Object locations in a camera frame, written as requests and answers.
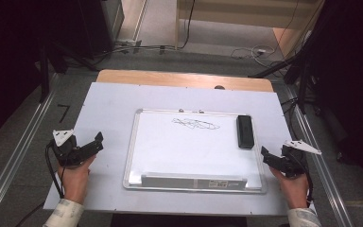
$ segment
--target white board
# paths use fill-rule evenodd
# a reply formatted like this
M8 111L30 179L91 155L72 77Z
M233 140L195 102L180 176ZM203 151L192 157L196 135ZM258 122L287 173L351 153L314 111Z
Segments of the white board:
M242 114L137 111L124 186L265 193L255 136L252 149L238 147L239 115Z

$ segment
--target sleeve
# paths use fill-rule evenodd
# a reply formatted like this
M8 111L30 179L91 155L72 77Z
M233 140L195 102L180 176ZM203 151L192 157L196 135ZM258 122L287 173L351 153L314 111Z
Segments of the sleeve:
M288 222L290 227L320 227L320 221L318 220L315 212L309 208L298 208L287 211Z
M76 227L83 212L83 205L61 199L43 227Z

